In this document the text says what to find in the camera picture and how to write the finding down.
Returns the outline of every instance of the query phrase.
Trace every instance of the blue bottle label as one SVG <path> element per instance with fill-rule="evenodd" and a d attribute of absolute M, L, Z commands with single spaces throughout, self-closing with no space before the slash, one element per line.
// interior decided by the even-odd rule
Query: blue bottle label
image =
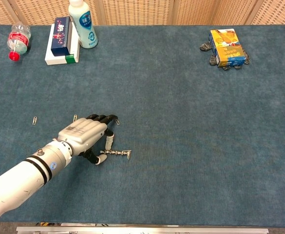
<path fill-rule="evenodd" d="M 90 16 L 90 11 L 84 13 L 80 18 L 79 18 L 79 23 L 82 25 L 84 28 L 90 29 L 92 26 L 92 18 Z"/>

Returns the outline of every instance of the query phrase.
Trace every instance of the paper clip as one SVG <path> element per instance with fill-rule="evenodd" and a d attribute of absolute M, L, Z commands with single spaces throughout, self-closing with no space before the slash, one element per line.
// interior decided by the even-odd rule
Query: paper clip
<path fill-rule="evenodd" d="M 34 118 L 33 118 L 33 125 L 35 125 L 36 124 L 36 121 L 37 121 L 37 117 L 36 116 L 34 116 Z"/>

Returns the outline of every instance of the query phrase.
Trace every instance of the table surface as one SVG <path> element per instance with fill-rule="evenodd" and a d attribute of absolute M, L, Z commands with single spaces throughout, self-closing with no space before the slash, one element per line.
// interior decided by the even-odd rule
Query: table surface
<path fill-rule="evenodd" d="M 47 66 L 49 26 L 20 62 L 0 26 L 0 175 L 74 114 L 118 115 L 113 148 L 133 151 L 73 158 L 0 220 L 285 227 L 285 25 L 234 26 L 250 65 L 229 71 L 199 50 L 217 28 L 100 26 L 79 63 Z"/>

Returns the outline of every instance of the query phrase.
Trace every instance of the white plastic bottle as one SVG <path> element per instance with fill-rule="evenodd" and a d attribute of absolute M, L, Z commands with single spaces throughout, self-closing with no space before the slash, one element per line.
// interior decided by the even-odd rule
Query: white plastic bottle
<path fill-rule="evenodd" d="M 28 25 L 18 22 L 11 27 L 7 45 L 10 49 L 9 58 L 13 61 L 18 61 L 20 55 L 27 51 L 31 30 Z"/>
<path fill-rule="evenodd" d="M 98 44 L 98 38 L 88 4 L 84 0 L 70 0 L 69 14 L 77 30 L 80 45 L 86 49 L 94 48 Z"/>

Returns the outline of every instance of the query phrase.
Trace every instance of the robotic arm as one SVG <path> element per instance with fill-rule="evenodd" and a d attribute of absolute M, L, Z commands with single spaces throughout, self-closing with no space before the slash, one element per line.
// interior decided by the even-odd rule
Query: robotic arm
<path fill-rule="evenodd" d="M 92 146 L 107 136 L 106 150 L 111 149 L 113 132 L 108 124 L 115 115 L 90 115 L 80 118 L 61 130 L 58 138 L 0 176 L 0 216 L 19 207 L 32 194 L 56 176 L 73 156 L 83 156 L 93 164 L 102 163 L 107 156 L 95 156 Z"/>

